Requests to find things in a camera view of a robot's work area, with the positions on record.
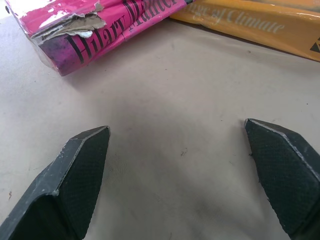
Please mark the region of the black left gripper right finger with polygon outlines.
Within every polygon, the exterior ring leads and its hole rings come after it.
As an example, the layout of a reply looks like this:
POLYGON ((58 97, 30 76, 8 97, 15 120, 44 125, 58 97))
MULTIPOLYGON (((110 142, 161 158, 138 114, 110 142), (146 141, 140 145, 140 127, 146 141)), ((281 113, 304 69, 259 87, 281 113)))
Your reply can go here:
POLYGON ((292 240, 320 238, 320 155, 297 132, 248 118, 251 156, 268 201, 292 240))

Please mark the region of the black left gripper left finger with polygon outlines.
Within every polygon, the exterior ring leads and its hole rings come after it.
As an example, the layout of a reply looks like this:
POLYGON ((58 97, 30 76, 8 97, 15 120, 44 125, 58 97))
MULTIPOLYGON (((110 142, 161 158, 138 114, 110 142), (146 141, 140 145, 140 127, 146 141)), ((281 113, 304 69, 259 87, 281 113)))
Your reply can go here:
POLYGON ((0 226, 2 240, 82 240, 101 189, 110 128, 70 138, 0 226))

